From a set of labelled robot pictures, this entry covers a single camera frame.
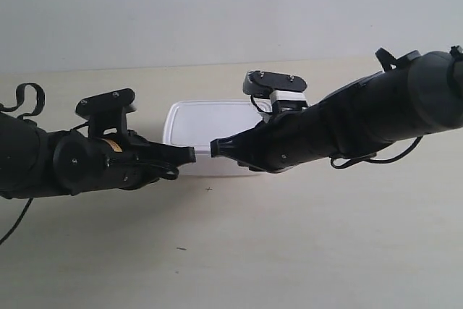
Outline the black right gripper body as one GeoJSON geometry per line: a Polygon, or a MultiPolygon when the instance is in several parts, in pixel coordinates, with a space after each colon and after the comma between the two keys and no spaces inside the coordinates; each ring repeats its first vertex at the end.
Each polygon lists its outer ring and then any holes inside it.
{"type": "Polygon", "coordinates": [[[337,152],[322,112],[308,108],[244,132],[235,160],[255,171],[279,173],[337,152]]]}

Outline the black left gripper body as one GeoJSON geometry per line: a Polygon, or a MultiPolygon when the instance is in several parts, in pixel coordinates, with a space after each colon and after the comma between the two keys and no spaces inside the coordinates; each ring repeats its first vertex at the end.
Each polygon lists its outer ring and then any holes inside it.
{"type": "Polygon", "coordinates": [[[113,149],[114,141],[87,138],[78,131],[62,137],[52,158],[57,182],[70,195],[110,189],[137,190],[160,180],[136,152],[113,149]]]}

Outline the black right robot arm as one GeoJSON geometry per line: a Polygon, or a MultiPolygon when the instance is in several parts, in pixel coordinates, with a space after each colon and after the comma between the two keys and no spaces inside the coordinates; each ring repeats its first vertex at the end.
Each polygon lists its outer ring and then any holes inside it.
{"type": "Polygon", "coordinates": [[[378,152],[402,140],[462,127],[462,48],[376,51],[381,71],[361,77],[309,104],[299,76],[249,71],[242,85],[252,103],[271,104],[254,127],[211,141],[211,155],[254,172],[280,173],[327,158],[345,169],[378,162],[378,152]]]}

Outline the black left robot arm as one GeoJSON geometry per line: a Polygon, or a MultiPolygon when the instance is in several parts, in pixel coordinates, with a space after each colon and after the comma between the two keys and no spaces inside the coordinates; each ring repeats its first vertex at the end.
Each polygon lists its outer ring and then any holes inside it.
{"type": "Polygon", "coordinates": [[[189,146],[149,141],[134,130],[97,136],[79,130],[47,132],[1,115],[1,196],[48,198],[103,190],[137,190],[175,180],[196,161],[189,146]]]}

